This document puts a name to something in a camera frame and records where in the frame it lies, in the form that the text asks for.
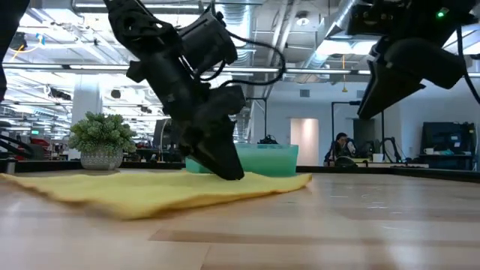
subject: green plant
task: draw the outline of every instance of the green plant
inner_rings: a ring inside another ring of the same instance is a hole
[[[109,154],[119,149],[132,152],[135,145],[131,138],[135,132],[128,124],[123,124],[121,115],[86,113],[86,118],[74,124],[70,131],[69,144],[80,152],[93,152],[100,148]]]

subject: potted plant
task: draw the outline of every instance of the potted plant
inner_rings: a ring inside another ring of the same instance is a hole
[[[87,170],[114,170],[123,161],[123,151],[135,151],[131,138],[135,133],[123,124],[121,115],[86,113],[74,124],[69,144],[81,152],[80,161]]]

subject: person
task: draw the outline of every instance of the person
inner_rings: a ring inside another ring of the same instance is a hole
[[[323,166],[333,166],[335,159],[342,156],[353,158],[355,156],[356,147],[353,140],[346,133],[340,132],[335,137],[335,141],[331,143],[328,153],[325,155]]]

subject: doorway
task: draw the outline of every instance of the doorway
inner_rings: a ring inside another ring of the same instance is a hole
[[[290,144],[298,146],[298,166],[320,165],[319,121],[314,118],[290,119]]]
[[[357,147],[363,146],[366,142],[375,140],[375,120],[353,119],[353,140]]]

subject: ceiling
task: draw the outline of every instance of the ceiling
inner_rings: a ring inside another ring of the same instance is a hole
[[[159,20],[174,26],[187,26],[198,15],[197,1],[143,1]],[[342,32],[330,36],[331,26],[339,23],[339,16],[346,12],[350,0],[223,0],[217,1],[217,9],[224,14],[227,28],[242,37],[267,44],[274,44],[286,57],[293,68],[344,68],[366,70],[366,60],[372,37],[346,37]],[[42,0],[32,2],[20,21],[18,32],[25,33],[28,46],[24,51],[10,50],[4,59],[7,63],[63,64],[63,65],[126,65],[135,57],[114,38],[108,16],[101,0]],[[306,22],[300,25],[299,19]],[[466,53],[480,53],[480,32],[476,28],[464,32]],[[455,48],[453,37],[445,48]],[[239,60],[233,65],[239,67],[267,67],[275,63],[269,49],[235,41]],[[28,106],[4,106],[3,117],[42,116],[42,122],[62,120],[68,130],[71,118],[71,101],[51,96],[51,89],[74,98],[75,73],[32,72],[32,70],[6,70],[8,92],[6,102],[29,103]],[[155,120],[165,116],[161,104],[149,85],[137,84],[121,73],[99,74],[103,89],[105,113],[122,114],[140,133],[147,137],[153,134]],[[231,74],[219,76],[212,82],[218,86],[231,80]],[[264,80],[264,76],[253,76],[250,80]],[[367,76],[342,75],[295,75],[285,77],[272,92],[271,98],[292,97],[291,89],[309,88],[314,97],[350,99],[356,91],[364,88]],[[355,83],[348,94],[342,92],[344,82]],[[111,91],[118,89],[120,98],[113,98]],[[263,89],[256,88],[252,95],[263,95]],[[142,104],[151,113],[142,112],[139,107],[122,104]],[[242,115],[248,118],[248,111]],[[25,122],[13,122],[25,125]],[[243,128],[237,128],[237,137],[246,137]]]

